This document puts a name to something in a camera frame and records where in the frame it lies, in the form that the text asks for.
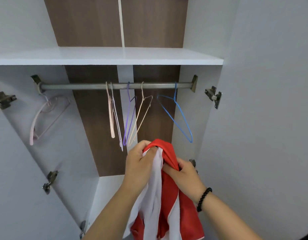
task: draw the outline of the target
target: right forearm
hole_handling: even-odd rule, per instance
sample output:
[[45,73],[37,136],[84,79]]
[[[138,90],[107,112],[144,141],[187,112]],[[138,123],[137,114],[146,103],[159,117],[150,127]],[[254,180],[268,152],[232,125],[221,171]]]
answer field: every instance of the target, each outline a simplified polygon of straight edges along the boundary
[[207,214],[221,239],[261,240],[234,211],[211,192],[204,198],[202,210]]

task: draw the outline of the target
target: plastic hanger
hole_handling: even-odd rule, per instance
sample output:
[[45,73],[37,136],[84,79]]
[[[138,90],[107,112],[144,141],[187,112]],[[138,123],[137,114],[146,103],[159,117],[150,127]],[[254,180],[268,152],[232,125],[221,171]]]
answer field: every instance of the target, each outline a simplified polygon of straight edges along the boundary
[[109,96],[107,82],[106,82],[106,92],[107,92],[107,97],[108,97],[109,126],[111,129],[111,136],[112,138],[115,138],[112,99],[111,99],[111,96]]
[[[123,145],[125,145],[125,146],[126,146],[126,144],[127,144],[127,139],[128,139],[129,134],[130,134],[130,130],[131,130],[131,126],[132,126],[132,121],[133,121],[134,113],[135,113],[135,110],[136,110],[136,96],[134,96],[134,97],[131,99],[129,89],[130,89],[130,82],[128,82],[128,84],[127,84],[127,94],[128,94],[129,105],[128,105],[127,119],[126,119],[125,132],[124,132],[124,139],[123,139]],[[132,102],[133,99],[135,99],[135,106],[134,106],[134,111],[133,111],[132,119],[131,119],[131,122],[130,122],[130,127],[129,127],[128,133],[127,133],[127,135],[126,135],[127,124],[128,124],[128,117],[129,117],[129,115],[130,115],[131,102]]]
[[146,110],[146,112],[145,112],[145,114],[144,114],[144,117],[143,117],[141,123],[140,123],[140,126],[138,127],[138,129],[137,129],[137,131],[136,131],[136,133],[135,133],[135,135],[134,135],[134,137],[133,137],[133,139],[132,139],[132,135],[133,135],[133,132],[134,132],[135,127],[136,127],[136,123],[137,123],[137,120],[138,120],[138,116],[140,115],[140,109],[138,110],[138,113],[137,113],[137,116],[136,116],[136,121],[135,121],[134,127],[133,127],[133,129],[132,129],[132,133],[131,133],[130,139],[128,140],[128,146],[131,146],[131,144],[133,143],[133,141],[135,141],[137,132],[139,131],[140,127],[142,126],[142,123],[143,123],[143,121],[144,121],[144,118],[145,118],[145,116],[146,116],[146,114],[147,114],[147,111],[148,111],[149,107],[151,107],[151,103],[152,103],[152,100],[153,100],[153,96],[152,96],[152,95],[151,95],[151,96],[148,96],[148,97],[144,97],[144,93],[143,93],[143,83],[144,83],[144,82],[142,82],[142,84],[141,84],[141,86],[140,86],[140,88],[142,89],[142,102],[141,102],[141,104],[140,104],[140,109],[142,108],[142,105],[143,105],[143,102],[144,102],[145,99],[147,99],[147,98],[149,98],[149,97],[152,97],[152,99],[151,99],[151,101],[149,102],[149,106],[147,107],[147,110]]
[[[168,116],[172,119],[172,121],[175,123],[175,125],[181,130],[181,132],[183,133],[183,135],[186,137],[186,139],[190,142],[190,143],[193,143],[193,135],[192,135],[192,132],[188,126],[188,123],[185,119],[185,116],[183,114],[183,111],[181,110],[180,106],[178,105],[178,103],[176,102],[176,89],[177,89],[177,83],[175,83],[175,93],[174,93],[174,97],[171,98],[171,97],[168,97],[168,96],[164,96],[164,95],[157,95],[157,100],[158,102],[160,103],[160,105],[163,107],[163,109],[165,110],[165,112],[168,114]],[[174,100],[174,103],[177,105],[177,107],[180,109],[180,113],[182,114],[183,116],[183,119],[186,123],[186,126],[191,134],[191,139],[189,139],[189,137],[184,133],[184,131],[180,128],[180,126],[175,122],[175,120],[173,119],[173,117],[168,113],[168,111],[164,108],[163,104],[160,102],[160,100],[158,99],[158,97],[166,97],[166,98],[169,98],[169,99],[172,99]]]
[[116,106],[115,106],[115,99],[114,99],[114,93],[113,93],[113,85],[112,85],[112,83],[111,83],[111,88],[112,88],[112,104],[113,104],[114,116],[115,116],[115,120],[116,120],[116,127],[117,127],[118,138],[119,138],[119,146],[121,147],[121,149],[122,149],[122,151],[123,151],[122,134],[121,134],[121,129],[120,129],[119,123],[118,123],[118,116],[117,116],[117,112],[116,112]]
[[[68,108],[68,106],[71,104],[70,100],[65,97],[65,96],[62,96],[62,95],[57,95],[57,96],[53,96],[51,97],[50,99],[47,98],[46,95],[42,94],[40,92],[40,95],[44,96],[45,99],[46,99],[46,102],[43,104],[43,106],[39,109],[39,111],[36,113],[35,117],[34,117],[34,120],[32,122],[32,125],[31,125],[31,129],[30,129],[30,132],[29,132],[29,144],[30,145],[33,145],[34,144],[34,141],[35,140],[38,140],[55,122],[56,120],[62,115],[62,113],[64,113],[64,111]],[[35,131],[35,124],[36,124],[36,121],[37,121],[37,118],[40,114],[44,114],[44,113],[49,113],[51,112],[55,107],[56,105],[58,104],[58,100],[62,98],[66,101],[66,105],[65,105],[65,108],[61,111],[61,113],[56,117],[56,119],[50,124],[48,125],[48,127],[40,134],[38,135]]]

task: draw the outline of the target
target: purple hanger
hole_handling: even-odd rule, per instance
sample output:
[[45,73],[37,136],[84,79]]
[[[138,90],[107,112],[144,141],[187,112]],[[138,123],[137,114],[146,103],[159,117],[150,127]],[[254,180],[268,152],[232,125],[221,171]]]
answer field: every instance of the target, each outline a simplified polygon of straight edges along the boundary
[[[134,113],[135,113],[135,110],[136,110],[136,96],[134,96],[134,97],[131,99],[130,93],[129,93],[129,88],[130,88],[130,82],[128,82],[128,84],[127,84],[127,94],[128,94],[128,100],[130,101],[130,103],[129,103],[129,105],[128,105],[128,112],[127,112],[127,119],[126,119],[126,124],[125,124],[125,132],[124,132],[124,140],[123,140],[123,145],[125,145],[125,146],[126,146],[126,144],[127,144],[128,136],[130,135],[130,130],[131,130],[131,126],[132,126],[132,121],[133,121]],[[134,106],[134,111],[133,111],[133,115],[132,115],[130,127],[129,127],[129,129],[128,129],[128,133],[127,133],[127,137],[126,137],[127,124],[128,124],[128,117],[129,117],[129,115],[130,115],[131,102],[132,102],[133,99],[135,99],[135,106]]]

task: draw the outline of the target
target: left forearm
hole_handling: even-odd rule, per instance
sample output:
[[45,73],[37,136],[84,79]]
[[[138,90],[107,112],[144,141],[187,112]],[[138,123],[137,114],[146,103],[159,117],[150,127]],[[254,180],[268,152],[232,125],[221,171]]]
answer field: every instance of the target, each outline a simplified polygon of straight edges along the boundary
[[123,185],[86,233],[84,240],[121,240],[137,195]]

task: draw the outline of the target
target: white shelf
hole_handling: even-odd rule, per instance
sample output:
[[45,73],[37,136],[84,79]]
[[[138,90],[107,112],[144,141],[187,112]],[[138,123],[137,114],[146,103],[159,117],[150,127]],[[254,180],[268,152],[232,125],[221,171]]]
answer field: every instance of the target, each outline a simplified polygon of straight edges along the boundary
[[223,61],[182,48],[55,47],[0,53],[0,65],[222,65]]

